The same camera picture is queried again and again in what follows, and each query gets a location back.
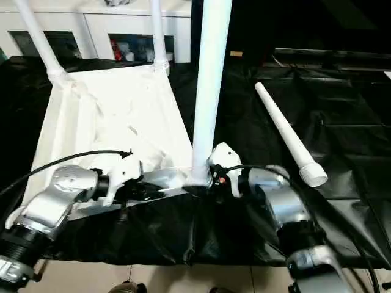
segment cabinet door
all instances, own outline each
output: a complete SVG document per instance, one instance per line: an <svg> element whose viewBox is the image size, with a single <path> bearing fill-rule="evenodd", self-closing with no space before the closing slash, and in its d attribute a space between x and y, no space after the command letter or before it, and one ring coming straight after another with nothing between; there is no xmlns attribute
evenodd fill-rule
<svg viewBox="0 0 391 293"><path fill-rule="evenodd" d="M83 14L36 12L35 15L57 56L97 57ZM37 55L18 12L0 13L0 47L7 57Z"/></svg>
<svg viewBox="0 0 391 293"><path fill-rule="evenodd" d="M135 53L136 60L153 50L150 16L87 14L86 20L98 57L101 59L114 59L112 43L116 46L119 43L119 47L126 45L127 52ZM168 53L173 50L171 53L176 63L190 62L190 28L190 18L163 17L166 51Z"/></svg>

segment robotic arm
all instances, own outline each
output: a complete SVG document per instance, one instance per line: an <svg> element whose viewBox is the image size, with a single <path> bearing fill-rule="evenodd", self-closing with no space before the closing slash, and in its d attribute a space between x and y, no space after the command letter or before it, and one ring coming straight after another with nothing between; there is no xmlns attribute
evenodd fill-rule
<svg viewBox="0 0 391 293"><path fill-rule="evenodd" d="M215 149L210 164L224 171L240 164L240 158L223 144ZM287 177L279 172L252 168L248 172L225 172L223 176L226 175L227 180L223 181L216 174L214 177L217 183L230 183L235 197L249 190L264 199L282 252L287 256L288 270L295 280L290 292L353 292L332 250L325 243L324 233L311 219ZM120 173L129 176L123 170ZM34 279L34 266L66 225L76 202L109 197L112 203L121 182L130 179L115 177L118 179L112 180L78 166L58 168L49 186L29 202L10 229L0 236L0 292L1 289L17 292Z"/></svg>
<svg viewBox="0 0 391 293"><path fill-rule="evenodd" d="M108 176L78 166L58 168L49 186L22 210L0 237L0 288L17 292L34 277L34 266L56 240L76 202L106 195Z"/></svg>
<svg viewBox="0 0 391 293"><path fill-rule="evenodd" d="M245 181L251 193L263 197L274 224L294 293L354 292L333 251L326 245L326 235L312 220L296 190L286 177L273 170L252 168Z"/></svg>

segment floor tile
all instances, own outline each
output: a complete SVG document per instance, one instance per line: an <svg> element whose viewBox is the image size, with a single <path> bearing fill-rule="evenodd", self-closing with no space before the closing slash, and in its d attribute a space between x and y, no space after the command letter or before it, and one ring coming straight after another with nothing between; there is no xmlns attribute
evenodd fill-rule
<svg viewBox="0 0 391 293"><path fill-rule="evenodd" d="M225 287L235 293L252 293L248 266L133 266L131 280L144 283L148 293L208 293Z"/></svg>
<svg viewBox="0 0 391 293"><path fill-rule="evenodd" d="M50 261L42 281L30 281L21 293L107 293L129 278L130 266Z"/></svg>
<svg viewBox="0 0 391 293"><path fill-rule="evenodd" d="M293 283L284 267L252 267L256 293L287 293Z"/></svg>

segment black plastic sheet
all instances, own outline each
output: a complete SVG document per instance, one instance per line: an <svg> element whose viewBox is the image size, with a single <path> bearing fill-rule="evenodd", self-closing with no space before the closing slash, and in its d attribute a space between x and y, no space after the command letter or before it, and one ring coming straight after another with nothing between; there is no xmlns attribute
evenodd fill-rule
<svg viewBox="0 0 391 293"><path fill-rule="evenodd" d="M129 66L110 60L63 61L67 71ZM170 83L190 138L197 70L174 65ZM303 185L254 84L262 81L329 180ZM29 170L51 89L42 63L11 58L0 67L3 172L0 185ZM351 240L376 267L390 267L391 143L384 73L225 66L215 144L227 142L245 164L279 164L301 194L346 266L364 266ZM20 199L2 198L1 212ZM111 264L257 264L282 266L278 241L259 202L225 195L177 197L72 221L49 256Z"/></svg>

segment white plastic pipe on tarp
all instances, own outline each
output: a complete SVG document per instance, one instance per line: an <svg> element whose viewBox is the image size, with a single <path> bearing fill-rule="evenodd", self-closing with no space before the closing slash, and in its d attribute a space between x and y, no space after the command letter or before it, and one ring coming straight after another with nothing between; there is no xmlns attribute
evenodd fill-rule
<svg viewBox="0 0 391 293"><path fill-rule="evenodd" d="M153 64L156 69L165 70L167 75L169 75L170 65L166 56L160 0L150 0L150 6L153 27L153 50L155 52Z"/></svg>
<svg viewBox="0 0 391 293"><path fill-rule="evenodd" d="M18 6L19 12L24 22L26 23L31 39L34 42L34 45L46 66L49 78L53 78L64 73L64 69L57 61L57 58L54 55L53 50L51 49L50 44L45 37L45 34L41 30L40 25L34 16L29 1L15 0L15 4Z"/></svg>
<svg viewBox="0 0 391 293"><path fill-rule="evenodd" d="M203 3L192 158L192 178L198 185L211 183L208 158L213 149L231 7L232 0Z"/></svg>
<svg viewBox="0 0 391 293"><path fill-rule="evenodd" d="M300 176L303 181L311 187L320 186L325 183L327 181L326 172L320 164L315 162L263 84L261 82L256 83L255 89L279 130L293 159L299 166Z"/></svg>

